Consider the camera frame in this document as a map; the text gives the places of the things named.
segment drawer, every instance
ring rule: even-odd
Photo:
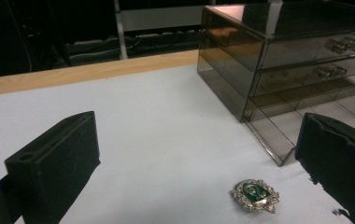
[[[355,56],[355,34],[272,41],[265,48],[263,63],[259,68],[315,63],[352,56]]]
[[[265,70],[256,74],[257,85],[250,95],[306,86],[340,77],[355,76],[355,58],[286,69]]]

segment black object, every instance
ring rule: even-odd
[[[94,113],[60,121],[6,159],[0,223],[59,223],[99,164]]]
[[[307,113],[295,158],[314,184],[321,183],[355,223],[355,129],[339,120]]]

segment brooch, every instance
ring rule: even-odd
[[[236,184],[231,191],[235,200],[249,211],[265,210],[274,214],[274,205],[279,202],[279,193],[262,180],[248,179]]]

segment cable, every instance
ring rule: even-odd
[[[31,61],[30,56],[29,56],[28,48],[26,47],[26,45],[25,45],[25,43],[24,43],[24,41],[23,41],[23,37],[22,37],[22,34],[21,34],[21,32],[20,32],[20,28],[18,27],[18,23],[17,23],[17,21],[15,20],[14,13],[13,13],[12,10],[11,10],[11,5],[9,4],[8,0],[6,0],[6,3],[7,3],[7,5],[8,5],[8,10],[9,10],[9,13],[11,14],[12,20],[14,20],[15,28],[17,29],[18,35],[19,35],[20,38],[21,38],[23,47],[25,48],[26,56],[27,56],[28,62],[29,62],[29,72],[31,73],[31,72],[32,72],[32,61]]]

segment jewelry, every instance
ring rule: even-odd
[[[274,205],[279,202],[279,193],[262,180],[244,180],[231,192],[235,200],[249,211],[276,212]]]

